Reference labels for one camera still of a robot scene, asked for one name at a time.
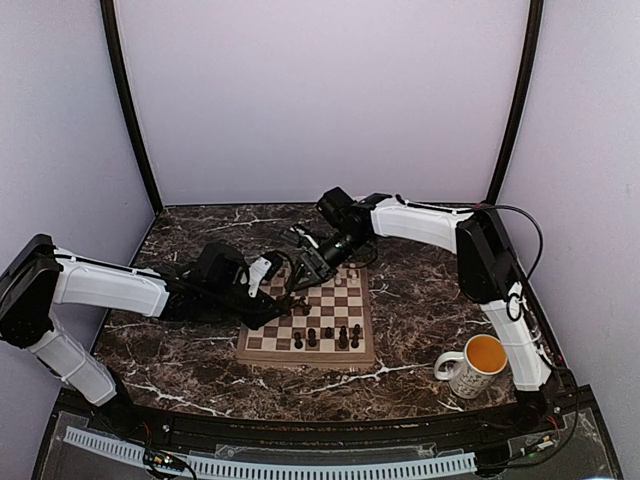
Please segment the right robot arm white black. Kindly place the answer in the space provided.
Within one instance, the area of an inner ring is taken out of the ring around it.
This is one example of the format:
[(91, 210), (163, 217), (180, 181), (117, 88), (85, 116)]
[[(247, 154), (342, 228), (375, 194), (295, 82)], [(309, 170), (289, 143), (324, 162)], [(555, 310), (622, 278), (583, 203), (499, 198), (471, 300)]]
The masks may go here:
[(296, 289), (334, 277), (339, 266), (377, 238), (445, 249), (457, 258), (461, 292), (481, 307), (504, 346), (516, 390), (538, 392), (547, 384), (552, 370), (527, 304), (527, 278), (496, 207), (442, 207), (383, 193), (356, 200), (335, 187), (316, 209), (333, 228), (330, 237), (322, 240), (301, 225), (284, 233), (303, 251)]

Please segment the dark tall piece back row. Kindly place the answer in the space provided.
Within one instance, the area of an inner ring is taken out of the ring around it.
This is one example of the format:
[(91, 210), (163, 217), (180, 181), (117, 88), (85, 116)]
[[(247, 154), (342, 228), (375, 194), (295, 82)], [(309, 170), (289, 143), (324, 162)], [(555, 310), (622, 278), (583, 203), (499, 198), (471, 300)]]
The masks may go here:
[(349, 345), (348, 329), (346, 326), (342, 326), (339, 331), (338, 347), (340, 349), (346, 349)]

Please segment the wooden chess board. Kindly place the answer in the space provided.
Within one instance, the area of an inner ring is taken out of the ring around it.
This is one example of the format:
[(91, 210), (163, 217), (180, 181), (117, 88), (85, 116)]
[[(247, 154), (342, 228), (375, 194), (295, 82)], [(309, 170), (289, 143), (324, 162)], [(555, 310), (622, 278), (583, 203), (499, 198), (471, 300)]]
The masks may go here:
[[(360, 270), (356, 287), (336, 287), (334, 278), (301, 292), (312, 306), (308, 316), (281, 316), (256, 330), (240, 329), (235, 358), (238, 362), (264, 367), (312, 367), (328, 369), (364, 369), (375, 361), (367, 271)], [(361, 336), (353, 335), (355, 324), (361, 325)], [(348, 329), (349, 345), (338, 347), (339, 331)], [(324, 337), (326, 327), (334, 329), (331, 339)], [(316, 330), (318, 345), (307, 348), (307, 331)], [(294, 348), (294, 333), (300, 332), (304, 347)], [(359, 348), (352, 349), (353, 337)]]

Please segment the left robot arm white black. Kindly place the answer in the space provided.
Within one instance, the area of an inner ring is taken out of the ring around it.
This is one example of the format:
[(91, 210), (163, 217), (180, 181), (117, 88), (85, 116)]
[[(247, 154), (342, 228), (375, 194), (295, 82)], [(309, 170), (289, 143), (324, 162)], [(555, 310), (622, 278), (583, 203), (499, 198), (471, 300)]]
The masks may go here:
[(33, 236), (1, 276), (1, 339), (34, 355), (77, 390), (120, 436), (141, 427), (140, 412), (116, 373), (89, 353), (63, 323), (65, 313), (122, 311), (181, 320), (210, 308), (257, 328), (284, 313), (288, 294), (261, 291), (277, 262), (267, 255), (248, 263), (236, 249), (210, 243), (179, 270), (133, 268), (82, 257)]

